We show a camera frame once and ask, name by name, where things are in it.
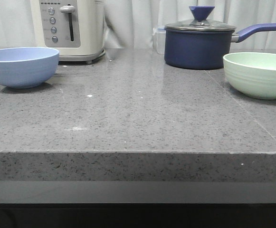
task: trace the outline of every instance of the navy blue saucepan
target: navy blue saucepan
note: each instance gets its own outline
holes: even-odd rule
[[[256,32],[276,31],[276,23],[257,24],[235,33],[235,26],[207,20],[214,7],[191,6],[195,19],[165,25],[165,62],[186,69],[219,69],[231,42],[241,42]]]

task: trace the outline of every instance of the saucepan handle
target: saucepan handle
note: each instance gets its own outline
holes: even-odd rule
[[[256,24],[256,25],[252,25],[247,28],[244,28],[243,30],[234,34],[234,37],[232,37],[232,42],[239,43],[256,32],[266,32],[266,31],[276,31],[276,23]]]

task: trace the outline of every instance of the lid knob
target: lid knob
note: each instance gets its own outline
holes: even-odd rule
[[[197,21],[206,20],[214,6],[190,6],[191,13]]]

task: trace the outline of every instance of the toaster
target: toaster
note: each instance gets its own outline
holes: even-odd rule
[[[100,0],[30,0],[36,45],[59,50],[60,61],[104,55],[104,3]]]

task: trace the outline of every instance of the white curtain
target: white curtain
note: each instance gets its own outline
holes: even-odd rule
[[[215,6],[209,19],[241,30],[276,23],[276,0],[105,0],[106,48],[152,48],[152,28],[191,19],[191,5]],[[0,0],[0,47],[34,46],[28,0]],[[276,32],[260,32],[231,48],[276,48]]]

